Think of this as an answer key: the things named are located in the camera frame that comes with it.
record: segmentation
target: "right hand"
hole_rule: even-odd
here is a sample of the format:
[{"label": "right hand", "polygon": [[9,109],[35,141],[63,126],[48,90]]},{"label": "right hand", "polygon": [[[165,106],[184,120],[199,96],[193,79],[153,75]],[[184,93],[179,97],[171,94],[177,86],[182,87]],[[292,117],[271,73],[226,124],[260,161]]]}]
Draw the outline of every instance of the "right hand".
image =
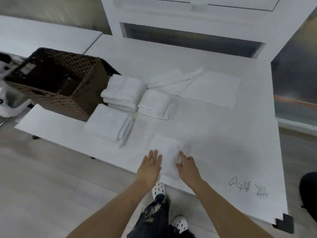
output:
[{"label": "right hand", "polygon": [[180,151],[178,154],[182,160],[181,164],[176,164],[179,176],[189,188],[193,189],[203,179],[199,174],[194,158],[192,156],[187,158],[182,151]]}]

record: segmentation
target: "hand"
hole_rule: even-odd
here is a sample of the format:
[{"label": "hand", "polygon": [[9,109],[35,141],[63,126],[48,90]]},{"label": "hand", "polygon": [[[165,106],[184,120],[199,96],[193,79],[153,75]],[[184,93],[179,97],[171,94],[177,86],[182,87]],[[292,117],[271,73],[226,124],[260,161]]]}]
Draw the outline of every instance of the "hand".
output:
[{"label": "hand", "polygon": [[187,158],[182,151],[180,151],[178,154],[182,159],[181,164],[176,164],[180,178],[184,181],[185,184],[188,185],[189,188],[193,189],[203,179],[199,174],[194,158],[192,156],[189,156]]},{"label": "hand", "polygon": [[144,156],[140,168],[135,177],[136,181],[145,185],[147,192],[149,192],[158,180],[159,172],[161,170],[162,155],[157,158],[158,151],[150,150],[148,156]]}]

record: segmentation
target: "brown wicker basket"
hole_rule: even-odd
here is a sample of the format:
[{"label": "brown wicker basket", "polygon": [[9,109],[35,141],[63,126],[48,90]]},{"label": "brown wicker basket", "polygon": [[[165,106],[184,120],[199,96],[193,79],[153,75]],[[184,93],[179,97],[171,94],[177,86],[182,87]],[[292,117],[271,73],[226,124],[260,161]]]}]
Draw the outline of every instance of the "brown wicker basket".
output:
[{"label": "brown wicker basket", "polygon": [[43,108],[87,121],[109,77],[119,74],[97,57],[39,48],[5,82]]}]

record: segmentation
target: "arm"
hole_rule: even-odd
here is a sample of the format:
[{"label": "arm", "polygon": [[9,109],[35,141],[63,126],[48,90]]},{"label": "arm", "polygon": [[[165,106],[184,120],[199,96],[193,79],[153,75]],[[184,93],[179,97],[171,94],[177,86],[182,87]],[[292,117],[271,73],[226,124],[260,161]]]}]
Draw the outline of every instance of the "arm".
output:
[{"label": "arm", "polygon": [[176,166],[181,179],[196,194],[221,238],[273,238],[200,177],[193,157],[186,158],[181,151],[179,155],[182,163]]},{"label": "arm", "polygon": [[67,238],[120,238],[138,204],[158,179],[162,156],[157,159],[157,154],[157,150],[151,150],[129,188],[81,223]]}]

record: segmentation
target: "shoe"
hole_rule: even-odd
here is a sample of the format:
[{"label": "shoe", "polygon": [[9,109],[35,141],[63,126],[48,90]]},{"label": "shoe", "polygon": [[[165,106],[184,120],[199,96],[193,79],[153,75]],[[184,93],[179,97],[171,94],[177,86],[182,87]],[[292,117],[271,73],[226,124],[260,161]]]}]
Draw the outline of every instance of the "shoe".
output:
[{"label": "shoe", "polygon": [[188,223],[184,216],[176,217],[172,222],[172,226],[176,227],[180,234],[188,230]]},{"label": "shoe", "polygon": [[155,200],[155,197],[159,194],[163,194],[166,196],[165,185],[163,183],[157,181],[152,189],[153,199]]}]

